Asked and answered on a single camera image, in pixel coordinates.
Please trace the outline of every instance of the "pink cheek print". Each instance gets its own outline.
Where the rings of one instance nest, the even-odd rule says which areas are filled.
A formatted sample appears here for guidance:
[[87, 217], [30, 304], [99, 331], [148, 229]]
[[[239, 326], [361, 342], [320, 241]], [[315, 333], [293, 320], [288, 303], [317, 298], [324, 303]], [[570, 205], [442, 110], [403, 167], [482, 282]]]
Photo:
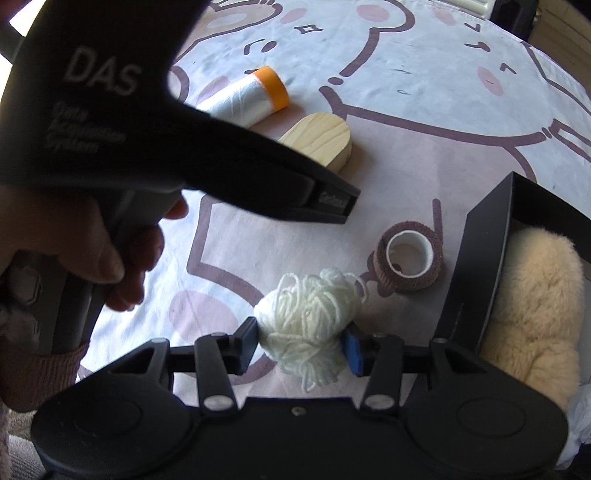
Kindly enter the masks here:
[[503, 86], [499, 79], [495, 77], [490, 70], [484, 67], [478, 67], [478, 78], [493, 95], [496, 95], [497, 97], [503, 96]]
[[197, 97], [196, 104], [199, 105], [201, 102], [207, 100], [215, 93], [218, 93], [221, 89], [227, 87], [229, 83], [230, 80], [228, 80], [228, 77], [218, 77], [212, 80], [205, 86], [203, 90], [201, 90], [201, 93], [199, 93], [199, 96]]
[[433, 15], [435, 15], [435, 18], [440, 22], [445, 23], [449, 27], [453, 27], [456, 24], [456, 19], [453, 18], [452, 13], [444, 8], [433, 7]]
[[214, 332], [234, 333], [238, 320], [218, 299], [196, 291], [177, 293], [168, 312], [170, 322], [187, 344]]
[[295, 22], [296, 20], [302, 18], [307, 11], [307, 8], [294, 8], [293, 10], [289, 10], [285, 15], [283, 15], [283, 17], [281, 17], [280, 22], [284, 25]]
[[379, 5], [360, 5], [357, 14], [370, 22], [385, 22], [390, 18], [388, 11]]

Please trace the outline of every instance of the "white fabric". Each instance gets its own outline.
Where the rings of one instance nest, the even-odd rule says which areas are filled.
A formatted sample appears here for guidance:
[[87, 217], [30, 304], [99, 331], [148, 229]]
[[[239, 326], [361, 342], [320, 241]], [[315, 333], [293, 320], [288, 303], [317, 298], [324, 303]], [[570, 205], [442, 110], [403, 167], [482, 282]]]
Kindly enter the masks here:
[[[187, 193], [189, 217], [162, 222], [167, 246], [147, 276], [146, 301], [134, 312], [103, 311], [82, 362], [87, 369], [152, 337], [185, 345], [205, 333], [231, 332], [283, 274], [326, 267], [367, 280], [364, 329], [426, 345], [465, 216], [509, 172], [591, 215], [591, 102], [543, 53], [427, 0], [245, 3], [207, 9], [171, 73], [173, 93], [195, 106], [246, 71], [271, 66], [292, 105], [253, 129], [278, 138], [306, 114], [346, 118], [353, 153], [340, 174], [362, 194], [346, 225], [328, 226], [274, 222]], [[368, 257], [381, 234], [404, 220], [441, 235], [444, 268], [424, 291], [388, 295], [372, 279]], [[300, 380], [265, 358], [258, 349], [258, 373], [241, 384], [233, 379], [239, 400], [301, 396]], [[405, 375], [402, 400], [412, 381]], [[309, 395], [358, 401], [365, 385], [345, 370], [337, 383]], [[196, 402], [194, 379], [186, 375], [177, 377], [175, 392]]]

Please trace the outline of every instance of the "beige plush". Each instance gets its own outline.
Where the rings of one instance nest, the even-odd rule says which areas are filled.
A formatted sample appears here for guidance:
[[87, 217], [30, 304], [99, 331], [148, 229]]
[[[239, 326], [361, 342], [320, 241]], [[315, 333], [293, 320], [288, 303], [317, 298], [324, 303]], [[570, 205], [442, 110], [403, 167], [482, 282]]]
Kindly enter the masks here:
[[572, 243], [521, 230], [508, 241], [480, 355], [566, 410], [579, 387], [583, 313], [583, 267]]

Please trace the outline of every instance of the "wooden block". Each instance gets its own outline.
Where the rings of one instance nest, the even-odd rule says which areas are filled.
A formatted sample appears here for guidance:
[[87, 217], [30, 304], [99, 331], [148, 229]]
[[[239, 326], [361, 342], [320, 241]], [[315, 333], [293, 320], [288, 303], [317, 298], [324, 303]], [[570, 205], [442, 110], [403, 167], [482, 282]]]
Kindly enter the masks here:
[[279, 139], [323, 167], [338, 172], [351, 156], [351, 130], [332, 113], [313, 113], [297, 122]]

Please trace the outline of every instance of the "white yarn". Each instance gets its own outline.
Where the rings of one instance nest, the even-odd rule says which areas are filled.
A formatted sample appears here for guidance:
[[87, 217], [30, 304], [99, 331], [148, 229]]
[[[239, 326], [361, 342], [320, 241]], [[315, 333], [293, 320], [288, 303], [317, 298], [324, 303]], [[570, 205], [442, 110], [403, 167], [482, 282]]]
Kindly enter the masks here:
[[[290, 279], [294, 284], [286, 286]], [[320, 276], [283, 275], [277, 289], [255, 306], [259, 343], [282, 371], [301, 377], [304, 392], [334, 383], [346, 365], [339, 335], [367, 298], [365, 282], [337, 268]]]

